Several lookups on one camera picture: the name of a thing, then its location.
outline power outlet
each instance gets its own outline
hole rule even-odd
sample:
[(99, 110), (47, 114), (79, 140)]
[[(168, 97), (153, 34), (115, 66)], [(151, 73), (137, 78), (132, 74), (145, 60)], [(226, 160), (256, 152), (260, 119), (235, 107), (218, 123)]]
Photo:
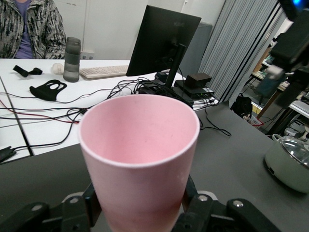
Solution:
[(84, 51), (82, 51), (80, 59), (94, 59), (94, 56), (95, 56), (94, 52), (84, 52)]

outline gray curtain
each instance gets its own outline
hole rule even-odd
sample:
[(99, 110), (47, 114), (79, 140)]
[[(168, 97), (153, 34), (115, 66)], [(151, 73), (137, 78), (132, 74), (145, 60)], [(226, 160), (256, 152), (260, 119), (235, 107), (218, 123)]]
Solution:
[(236, 98), (284, 19), (276, 0), (225, 1), (199, 68), (219, 101)]

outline black strap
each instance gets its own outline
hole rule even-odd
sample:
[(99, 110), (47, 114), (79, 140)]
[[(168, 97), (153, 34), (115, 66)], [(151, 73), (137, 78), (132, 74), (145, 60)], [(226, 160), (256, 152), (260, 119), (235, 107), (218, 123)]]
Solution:
[(18, 65), (15, 65), (13, 70), (18, 72), (23, 77), (27, 77), (29, 75), (41, 75), (43, 73), (43, 71), (41, 69), (38, 69), (38, 68), (34, 68), (32, 71), (28, 72), (28, 71), (22, 69), (21, 67), (19, 67)]

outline gray bottle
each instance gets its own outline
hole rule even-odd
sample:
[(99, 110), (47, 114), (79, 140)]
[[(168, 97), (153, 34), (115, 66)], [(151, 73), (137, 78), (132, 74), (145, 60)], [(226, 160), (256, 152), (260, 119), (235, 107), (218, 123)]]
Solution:
[(81, 40), (68, 37), (66, 42), (66, 51), (64, 55), (63, 79), (69, 82), (78, 82), (79, 80), (79, 60), (81, 55)]

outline purple shirt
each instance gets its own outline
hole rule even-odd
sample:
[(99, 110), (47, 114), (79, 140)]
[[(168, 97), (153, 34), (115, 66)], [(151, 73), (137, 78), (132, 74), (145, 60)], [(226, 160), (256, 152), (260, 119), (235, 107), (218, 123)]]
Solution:
[(32, 59), (33, 58), (31, 42), (30, 42), (28, 28), (27, 28), (27, 9), (30, 6), (30, 2), (31, 0), (27, 0), (24, 3), (20, 3), (15, 0), (15, 4), (18, 7), (19, 12), (24, 19), (23, 36), (21, 39), (19, 49), (15, 55), (15, 58), (19, 58), (19, 59)]

